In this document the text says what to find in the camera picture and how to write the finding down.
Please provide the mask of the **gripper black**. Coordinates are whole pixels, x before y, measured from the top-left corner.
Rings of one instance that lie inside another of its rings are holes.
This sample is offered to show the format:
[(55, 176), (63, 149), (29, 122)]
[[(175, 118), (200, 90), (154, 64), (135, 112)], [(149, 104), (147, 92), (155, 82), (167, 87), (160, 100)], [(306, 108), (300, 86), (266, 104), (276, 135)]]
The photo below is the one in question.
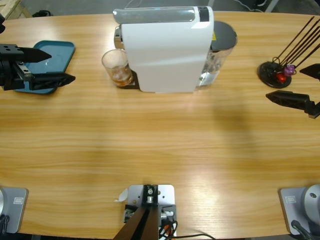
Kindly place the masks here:
[(4, 91), (23, 89), (29, 82), (30, 90), (59, 88), (72, 83), (76, 77), (65, 72), (32, 74), (24, 63), (38, 63), (52, 56), (40, 49), (0, 45), (0, 86)]
[[(320, 80), (320, 64), (315, 63), (299, 71), (314, 79)], [(316, 119), (320, 116), (320, 102), (310, 100), (308, 94), (294, 93), (292, 91), (276, 90), (265, 95), (271, 102), (283, 107), (303, 110), (309, 118)]]

